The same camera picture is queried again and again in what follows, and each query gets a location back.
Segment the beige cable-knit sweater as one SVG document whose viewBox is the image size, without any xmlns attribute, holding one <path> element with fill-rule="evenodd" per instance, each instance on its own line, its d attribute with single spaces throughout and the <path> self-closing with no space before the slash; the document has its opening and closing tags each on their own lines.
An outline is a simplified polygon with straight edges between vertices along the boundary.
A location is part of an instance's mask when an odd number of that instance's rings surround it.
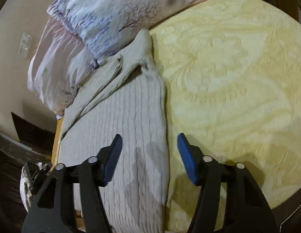
<svg viewBox="0 0 301 233">
<path fill-rule="evenodd" d="M 148 30 L 109 57 L 65 110 L 59 161 L 77 165 L 122 137 L 111 182 L 100 189 L 115 232 L 164 232 L 169 159 L 165 86 Z"/>
</svg>

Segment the dark bedside furniture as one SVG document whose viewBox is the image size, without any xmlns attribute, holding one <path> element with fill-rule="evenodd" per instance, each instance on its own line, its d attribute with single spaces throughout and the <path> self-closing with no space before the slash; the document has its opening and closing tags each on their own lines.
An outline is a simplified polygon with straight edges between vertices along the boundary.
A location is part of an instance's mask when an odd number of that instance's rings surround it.
<svg viewBox="0 0 301 233">
<path fill-rule="evenodd" d="M 0 131 L 0 151 L 21 163 L 51 161 L 55 133 L 11 114 L 18 141 Z"/>
</svg>

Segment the pink striped pillow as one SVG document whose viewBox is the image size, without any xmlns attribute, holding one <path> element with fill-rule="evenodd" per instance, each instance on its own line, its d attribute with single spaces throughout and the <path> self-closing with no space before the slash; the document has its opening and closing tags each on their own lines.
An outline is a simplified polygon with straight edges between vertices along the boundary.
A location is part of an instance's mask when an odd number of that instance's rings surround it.
<svg viewBox="0 0 301 233">
<path fill-rule="evenodd" d="M 96 69 L 93 54 L 60 22 L 49 18 L 28 70 L 28 89 L 55 115 L 62 116 L 79 85 Z"/>
</svg>

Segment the yellow patterned bedspread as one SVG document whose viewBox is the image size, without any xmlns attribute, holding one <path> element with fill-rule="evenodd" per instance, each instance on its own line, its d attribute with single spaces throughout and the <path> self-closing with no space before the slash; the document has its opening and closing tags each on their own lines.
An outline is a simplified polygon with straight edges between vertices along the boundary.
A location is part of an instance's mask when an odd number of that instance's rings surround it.
<svg viewBox="0 0 301 233">
<path fill-rule="evenodd" d="M 209 0 L 151 30 L 167 87 L 165 229 L 186 232 L 199 188 L 177 135 L 221 163 L 243 162 L 270 207 L 301 187 L 301 24 L 262 0 Z"/>
</svg>

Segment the floral printed pillow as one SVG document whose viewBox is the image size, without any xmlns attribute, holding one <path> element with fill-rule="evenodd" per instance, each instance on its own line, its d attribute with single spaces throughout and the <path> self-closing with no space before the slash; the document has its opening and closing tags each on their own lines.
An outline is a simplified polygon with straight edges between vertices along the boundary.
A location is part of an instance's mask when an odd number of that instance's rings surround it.
<svg viewBox="0 0 301 233">
<path fill-rule="evenodd" d="M 190 6 L 208 0 L 55 0 L 47 13 L 82 40 L 98 63 Z"/>
</svg>

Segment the orange wooden bed frame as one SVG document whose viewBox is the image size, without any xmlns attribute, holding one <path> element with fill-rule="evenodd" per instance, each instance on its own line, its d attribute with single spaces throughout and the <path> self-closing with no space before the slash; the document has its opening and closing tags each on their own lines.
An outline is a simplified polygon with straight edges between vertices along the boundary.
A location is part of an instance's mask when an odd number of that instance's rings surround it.
<svg viewBox="0 0 301 233">
<path fill-rule="evenodd" d="M 52 155 L 51 155 L 51 163 L 52 163 L 51 170 L 53 170 L 58 163 L 59 148 L 60 148 L 60 133 L 61 133 L 63 120 L 64 120 L 63 117 L 57 120 L 56 133 L 55 133 L 55 137 L 54 137 L 53 149 L 52 149 Z"/>
</svg>

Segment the white wall socket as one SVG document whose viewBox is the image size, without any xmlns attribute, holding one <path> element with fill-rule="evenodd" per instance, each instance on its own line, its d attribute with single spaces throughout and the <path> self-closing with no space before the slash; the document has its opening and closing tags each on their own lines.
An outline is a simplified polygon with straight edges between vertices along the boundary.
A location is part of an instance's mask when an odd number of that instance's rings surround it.
<svg viewBox="0 0 301 233">
<path fill-rule="evenodd" d="M 31 45 L 32 37 L 27 33 L 23 33 L 19 45 L 18 54 L 23 58 L 26 59 L 28 56 L 29 48 Z"/>
</svg>

